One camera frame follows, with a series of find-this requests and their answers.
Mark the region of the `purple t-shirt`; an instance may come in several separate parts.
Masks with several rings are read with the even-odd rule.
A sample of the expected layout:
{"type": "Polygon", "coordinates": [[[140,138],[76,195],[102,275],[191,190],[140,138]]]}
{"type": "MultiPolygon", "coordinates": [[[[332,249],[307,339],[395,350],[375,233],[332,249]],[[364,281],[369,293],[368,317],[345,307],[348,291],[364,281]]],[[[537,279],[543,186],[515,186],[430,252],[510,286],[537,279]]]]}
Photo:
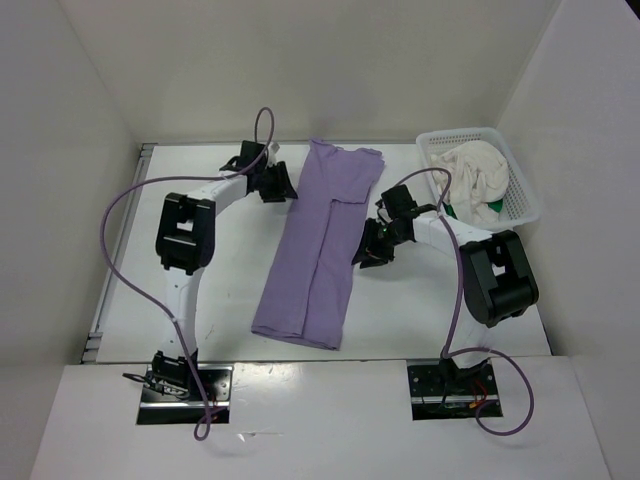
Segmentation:
{"type": "Polygon", "coordinates": [[[385,168],[380,151],[309,143],[284,231],[254,316],[254,334],[337,350],[353,286],[352,260],[370,193],[385,168]]]}

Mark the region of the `cream white t-shirt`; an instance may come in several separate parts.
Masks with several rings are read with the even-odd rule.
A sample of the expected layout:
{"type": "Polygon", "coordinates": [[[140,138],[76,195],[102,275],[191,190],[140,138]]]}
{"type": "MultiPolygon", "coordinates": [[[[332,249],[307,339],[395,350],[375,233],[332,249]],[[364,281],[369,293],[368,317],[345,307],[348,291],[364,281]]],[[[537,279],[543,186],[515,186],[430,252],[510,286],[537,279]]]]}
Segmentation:
{"type": "Polygon", "coordinates": [[[431,156],[431,175],[440,196],[451,175],[451,185],[443,199],[445,212],[467,224],[490,223],[476,221],[472,213],[483,203],[502,199],[509,183],[508,162],[491,144],[482,140],[463,143],[446,153],[431,156]]]}

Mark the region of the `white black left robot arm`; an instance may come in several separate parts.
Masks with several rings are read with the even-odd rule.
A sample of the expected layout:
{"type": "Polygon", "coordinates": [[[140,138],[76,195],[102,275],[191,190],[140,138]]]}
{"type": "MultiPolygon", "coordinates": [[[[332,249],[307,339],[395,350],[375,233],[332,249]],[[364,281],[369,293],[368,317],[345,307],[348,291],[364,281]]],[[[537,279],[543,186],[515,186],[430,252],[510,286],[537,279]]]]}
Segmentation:
{"type": "Polygon", "coordinates": [[[170,312],[171,328],[153,357],[152,380],[163,383],[177,399],[191,398],[200,385],[197,298],[204,270],[214,255],[217,216],[253,192],[265,203],[297,197],[282,161],[165,197],[155,249],[165,273],[164,306],[170,312]]]}

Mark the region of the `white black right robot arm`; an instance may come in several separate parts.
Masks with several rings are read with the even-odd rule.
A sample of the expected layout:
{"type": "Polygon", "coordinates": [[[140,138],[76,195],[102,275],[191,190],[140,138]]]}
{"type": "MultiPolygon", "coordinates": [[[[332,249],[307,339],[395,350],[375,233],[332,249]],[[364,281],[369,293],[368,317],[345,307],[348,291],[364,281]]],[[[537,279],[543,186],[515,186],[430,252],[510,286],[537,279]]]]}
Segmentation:
{"type": "Polygon", "coordinates": [[[435,212],[403,214],[385,224],[365,222],[352,263],[360,268],[386,265],[406,242],[427,245],[456,262],[453,317],[439,359],[439,382],[460,393],[479,372],[491,349],[475,340],[459,341],[462,320],[468,330],[489,330],[523,315],[539,299],[539,288],[520,237],[512,230],[490,232],[435,212]]]}

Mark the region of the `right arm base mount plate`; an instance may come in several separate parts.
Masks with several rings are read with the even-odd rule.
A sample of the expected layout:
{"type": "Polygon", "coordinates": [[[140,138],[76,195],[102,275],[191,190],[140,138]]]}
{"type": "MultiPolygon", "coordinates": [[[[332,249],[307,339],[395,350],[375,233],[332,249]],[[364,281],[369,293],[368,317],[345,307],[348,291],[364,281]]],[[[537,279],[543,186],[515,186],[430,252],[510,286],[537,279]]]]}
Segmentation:
{"type": "Polygon", "coordinates": [[[479,366],[446,372],[438,360],[407,363],[410,406],[413,421],[473,419],[503,416],[493,366],[479,366]]]}

